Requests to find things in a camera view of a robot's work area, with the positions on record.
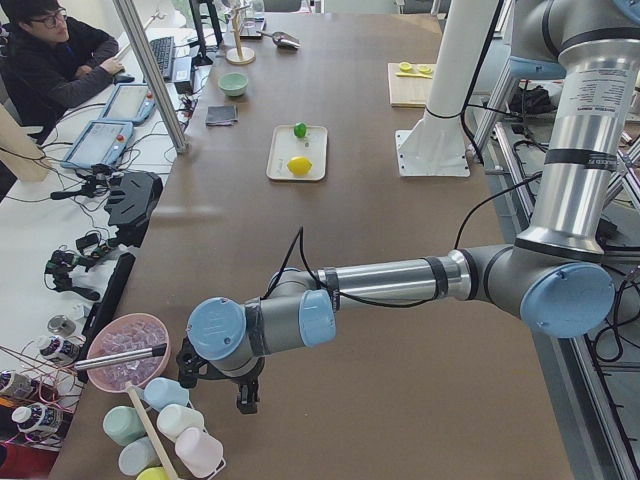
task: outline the pink bowl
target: pink bowl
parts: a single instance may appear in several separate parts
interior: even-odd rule
[[[167,344],[162,357],[87,370],[89,380],[102,391],[120,393],[125,391],[127,382],[144,387],[151,379],[160,375],[169,363],[169,332],[158,318],[148,313],[130,313],[115,319],[96,335],[87,352],[88,359],[153,347],[161,343]]]

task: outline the yellow cup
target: yellow cup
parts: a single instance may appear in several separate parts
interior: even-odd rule
[[[162,467],[147,468],[136,477],[136,480],[169,480],[167,473]]]

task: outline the brown table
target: brown table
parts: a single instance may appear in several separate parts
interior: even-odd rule
[[[201,301],[264,293],[300,225],[314,268],[444,255],[467,211],[488,196],[477,166],[468,179],[397,171],[394,132],[412,128],[422,112],[389,106],[387,63],[434,62],[434,20],[280,14],[268,25],[299,37],[302,49],[280,51],[265,39],[251,44],[255,63],[221,60],[213,70],[188,129],[190,151],[176,160],[119,307],[162,319],[174,354]],[[207,106],[233,103],[216,83],[235,70],[250,78],[235,102],[240,122],[205,127]],[[272,182],[265,168],[273,129],[297,121],[328,129],[326,178]],[[500,242],[486,207],[462,244]],[[267,358],[257,415],[237,412],[230,382],[201,381],[192,391],[225,447],[219,478],[572,478],[520,321],[454,300],[350,310],[337,320],[334,342]],[[176,378],[173,362],[166,375]],[[124,478],[120,448],[101,421],[128,403],[88,386],[51,478]]]

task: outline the warning label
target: warning label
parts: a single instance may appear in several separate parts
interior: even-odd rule
[[[557,116],[618,117],[621,107],[626,109],[631,103],[634,83],[635,78],[632,81],[627,70],[618,68],[594,68],[573,73],[564,82]]]

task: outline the black monitor stand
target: black monitor stand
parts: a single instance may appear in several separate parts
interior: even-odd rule
[[[207,4],[209,18],[211,19],[211,26],[213,27],[213,33],[216,37],[216,44],[220,46],[220,44],[222,43],[222,30],[220,29],[218,12],[215,5],[213,4],[213,0],[189,0],[189,7],[191,8],[193,24],[198,35],[198,54],[193,59],[194,65],[211,65],[213,63],[213,60],[211,60],[207,56],[207,41],[204,37],[202,16],[200,15],[200,5],[203,3]]]

